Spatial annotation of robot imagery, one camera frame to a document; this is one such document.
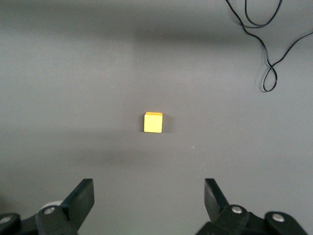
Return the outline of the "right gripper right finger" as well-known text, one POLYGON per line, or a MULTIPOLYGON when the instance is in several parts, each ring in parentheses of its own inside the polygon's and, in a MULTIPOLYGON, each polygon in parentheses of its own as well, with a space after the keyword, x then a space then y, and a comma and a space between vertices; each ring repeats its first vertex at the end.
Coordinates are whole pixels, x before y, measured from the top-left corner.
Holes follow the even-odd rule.
POLYGON ((257 217, 239 205, 231 205, 215 179, 204 181, 204 204, 210 221, 198 235, 306 235, 303 227, 289 214, 269 211, 257 217))

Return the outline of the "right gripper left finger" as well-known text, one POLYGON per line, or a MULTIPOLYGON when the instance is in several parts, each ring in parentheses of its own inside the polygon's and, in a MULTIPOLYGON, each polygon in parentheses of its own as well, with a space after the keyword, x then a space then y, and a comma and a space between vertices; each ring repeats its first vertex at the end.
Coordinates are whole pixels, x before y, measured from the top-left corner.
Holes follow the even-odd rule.
POLYGON ((94 205, 93 179, 83 179, 60 205, 48 205, 28 219, 0 215, 2 235, 77 235, 94 205))

